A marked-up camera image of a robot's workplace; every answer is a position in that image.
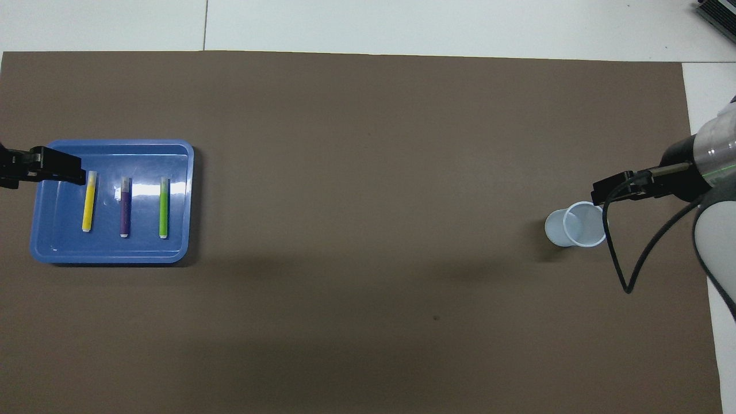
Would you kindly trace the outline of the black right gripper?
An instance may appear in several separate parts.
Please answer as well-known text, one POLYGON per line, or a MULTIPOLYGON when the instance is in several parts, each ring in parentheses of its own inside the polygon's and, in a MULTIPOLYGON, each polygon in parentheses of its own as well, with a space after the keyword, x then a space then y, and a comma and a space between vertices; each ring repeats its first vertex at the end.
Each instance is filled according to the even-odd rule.
MULTIPOLYGON (((708 192, 711 186, 704 180, 696 167, 694 158, 694 142, 696 136, 683 139, 670 145, 663 153, 660 167, 669 167, 678 163, 688 163, 689 167, 681 172, 660 176, 660 183, 673 196, 684 202, 692 202, 698 196, 708 192)), ((657 197, 657 186, 654 176, 649 170, 619 172, 592 184, 592 204, 603 206, 608 199, 611 202, 620 200, 644 200, 657 197)))

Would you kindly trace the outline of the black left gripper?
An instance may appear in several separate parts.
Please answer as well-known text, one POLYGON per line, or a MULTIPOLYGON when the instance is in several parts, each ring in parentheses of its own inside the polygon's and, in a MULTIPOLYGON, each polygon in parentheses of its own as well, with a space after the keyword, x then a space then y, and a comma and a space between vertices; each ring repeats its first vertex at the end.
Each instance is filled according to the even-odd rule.
POLYGON ((87 183, 80 157, 56 149, 37 146, 29 152, 1 147, 1 187, 17 189, 21 182, 59 181, 75 185, 87 183))

